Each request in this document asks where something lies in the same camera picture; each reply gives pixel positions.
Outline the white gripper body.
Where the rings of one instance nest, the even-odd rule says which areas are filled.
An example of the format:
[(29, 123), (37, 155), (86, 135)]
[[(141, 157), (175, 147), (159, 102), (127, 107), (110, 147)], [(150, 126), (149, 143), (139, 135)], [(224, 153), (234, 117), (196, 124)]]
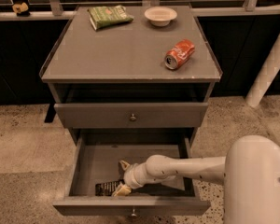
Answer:
[(142, 188), (147, 183), (147, 170), (143, 163), (131, 164), (124, 172), (124, 182), (132, 189)]

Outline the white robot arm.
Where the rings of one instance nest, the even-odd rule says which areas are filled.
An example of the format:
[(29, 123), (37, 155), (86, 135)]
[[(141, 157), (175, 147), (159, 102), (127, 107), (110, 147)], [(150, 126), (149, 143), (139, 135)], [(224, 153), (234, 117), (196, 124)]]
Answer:
[(115, 196), (182, 176), (224, 187), (224, 224), (280, 224), (280, 146), (263, 136), (238, 139), (224, 157), (153, 155), (141, 164), (120, 165), (124, 177)]

